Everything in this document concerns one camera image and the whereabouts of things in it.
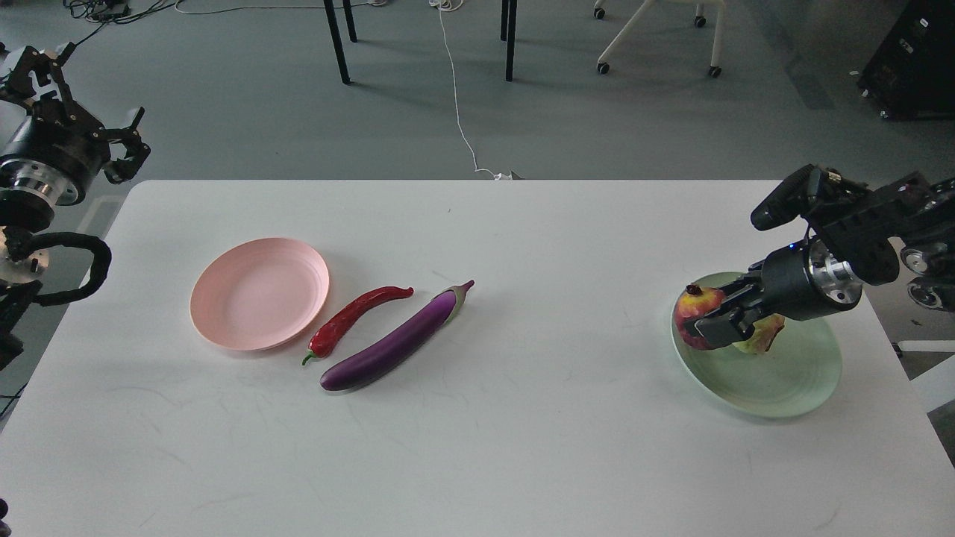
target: red chili pepper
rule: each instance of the red chili pepper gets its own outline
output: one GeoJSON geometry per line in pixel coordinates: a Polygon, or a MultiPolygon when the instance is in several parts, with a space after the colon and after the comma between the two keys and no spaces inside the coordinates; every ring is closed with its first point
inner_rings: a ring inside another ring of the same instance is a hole
{"type": "Polygon", "coordinates": [[[397,298],[408,298],[414,294],[413,288],[401,289],[397,287],[384,287],[376,290],[370,290],[365,294],[351,301],[344,309],[336,313],[329,322],[311,338],[308,343],[308,355],[302,360],[302,365],[308,363],[312,358],[324,358],[331,354],[332,349],[338,344],[338,341],[345,335],[355,321],[364,315],[368,310],[375,306],[380,306],[397,298]]]}

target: eggplant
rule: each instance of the eggplant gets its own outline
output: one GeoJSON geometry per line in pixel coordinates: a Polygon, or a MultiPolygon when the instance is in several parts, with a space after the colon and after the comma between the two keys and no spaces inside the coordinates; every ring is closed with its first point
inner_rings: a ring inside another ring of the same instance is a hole
{"type": "Polygon", "coordinates": [[[368,384],[391,371],[434,335],[437,329],[451,322],[474,284],[474,280],[471,280],[442,291],[421,311],[368,349],[345,358],[325,371],[320,384],[330,392],[348,390],[368,384]]]}

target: pink plate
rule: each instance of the pink plate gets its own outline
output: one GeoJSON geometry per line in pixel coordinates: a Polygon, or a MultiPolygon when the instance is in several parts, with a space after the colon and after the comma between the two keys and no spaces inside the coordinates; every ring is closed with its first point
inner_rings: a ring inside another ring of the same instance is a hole
{"type": "Polygon", "coordinates": [[[329,268],[294,239],[243,243],[212,262],[192,289],[189,312],[203,337],[234,351],[289,341],[318,315],[329,294],[329,268]]]}

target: black table leg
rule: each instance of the black table leg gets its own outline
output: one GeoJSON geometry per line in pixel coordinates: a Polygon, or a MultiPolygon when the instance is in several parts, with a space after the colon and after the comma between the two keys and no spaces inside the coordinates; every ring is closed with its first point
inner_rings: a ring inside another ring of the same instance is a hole
{"type": "Polygon", "coordinates": [[[505,0],[507,9],[507,71],[504,79],[508,82],[514,79],[514,34],[517,30],[518,0],[505,0]]]}
{"type": "Polygon", "coordinates": [[[335,47],[335,59],[338,60],[338,72],[342,75],[343,84],[351,84],[349,66],[345,64],[345,51],[342,50],[342,34],[338,31],[338,19],[335,18],[335,6],[331,0],[324,0],[325,15],[329,18],[329,32],[331,44],[335,47]]]}
{"type": "Polygon", "coordinates": [[[345,25],[349,27],[349,41],[357,43],[358,36],[355,35],[355,19],[351,16],[351,0],[342,0],[342,5],[345,8],[345,25]]]}
{"type": "Polygon", "coordinates": [[[507,40],[507,7],[509,0],[500,0],[500,40],[507,40]]]}

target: apple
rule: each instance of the apple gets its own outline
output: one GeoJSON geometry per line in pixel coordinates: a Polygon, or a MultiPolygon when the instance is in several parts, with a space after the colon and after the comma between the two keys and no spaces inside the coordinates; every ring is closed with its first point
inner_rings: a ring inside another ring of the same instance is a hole
{"type": "Polygon", "coordinates": [[[700,287],[689,284],[676,299],[673,307],[673,322],[683,342],[699,351],[711,351],[713,346],[701,335],[693,336],[683,328],[687,321],[694,321],[715,310],[726,299],[726,293],[717,288],[700,287]]]}
{"type": "Polygon", "coordinates": [[[773,340],[780,330],[783,329],[783,324],[786,322],[786,317],[783,317],[779,313],[773,313],[768,317],[759,319],[753,323],[753,335],[750,336],[746,341],[737,341],[732,345],[739,349],[740,352],[746,354],[764,354],[770,350],[770,346],[773,345],[773,340]]]}

